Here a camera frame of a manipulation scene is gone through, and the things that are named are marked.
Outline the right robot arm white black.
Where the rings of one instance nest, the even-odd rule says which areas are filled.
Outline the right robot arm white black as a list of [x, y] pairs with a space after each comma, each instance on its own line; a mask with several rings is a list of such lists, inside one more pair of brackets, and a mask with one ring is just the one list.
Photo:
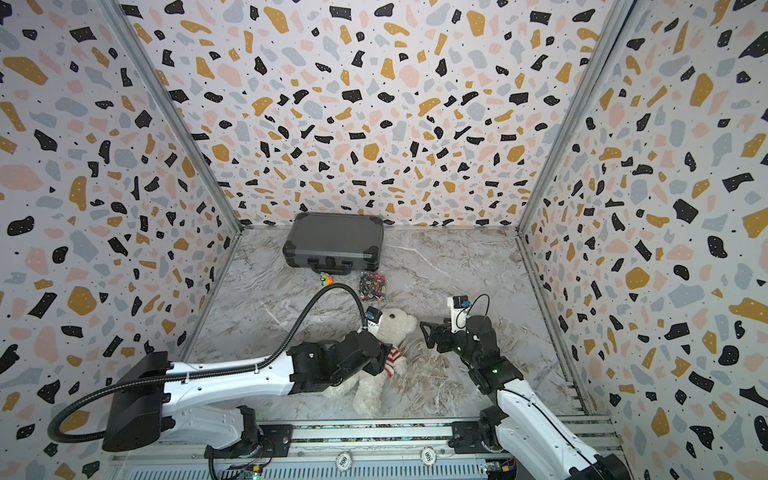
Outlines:
[[465, 327], [451, 322], [419, 324], [429, 349], [455, 353], [472, 382], [493, 405], [481, 411], [470, 436], [452, 448], [480, 444], [503, 450], [520, 461], [535, 479], [629, 479], [614, 454], [603, 456], [582, 441], [539, 399], [521, 371], [502, 355], [491, 320], [471, 316]]

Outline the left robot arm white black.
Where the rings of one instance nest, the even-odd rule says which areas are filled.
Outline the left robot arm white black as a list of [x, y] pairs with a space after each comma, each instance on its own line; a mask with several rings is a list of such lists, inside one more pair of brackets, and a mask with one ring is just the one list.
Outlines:
[[125, 452], [163, 441], [204, 442], [215, 450], [255, 444], [255, 414], [219, 403], [254, 396], [319, 393], [364, 372], [385, 370], [390, 345], [360, 330], [340, 341], [304, 342], [265, 365], [262, 360], [210, 364], [168, 361], [152, 354], [120, 381], [103, 450]]

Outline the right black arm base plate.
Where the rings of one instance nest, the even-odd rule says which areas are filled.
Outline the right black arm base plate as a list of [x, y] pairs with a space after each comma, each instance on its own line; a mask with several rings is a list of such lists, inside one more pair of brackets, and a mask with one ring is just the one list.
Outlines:
[[451, 424], [448, 446], [457, 454], [496, 454], [506, 450], [499, 444], [491, 425], [483, 419]]

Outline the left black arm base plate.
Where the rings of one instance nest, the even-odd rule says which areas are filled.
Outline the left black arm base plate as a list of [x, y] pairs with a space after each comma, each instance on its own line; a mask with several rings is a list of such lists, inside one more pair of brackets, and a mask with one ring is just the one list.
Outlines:
[[229, 458], [284, 458], [290, 449], [294, 427], [291, 424], [246, 426], [240, 440], [229, 447]]

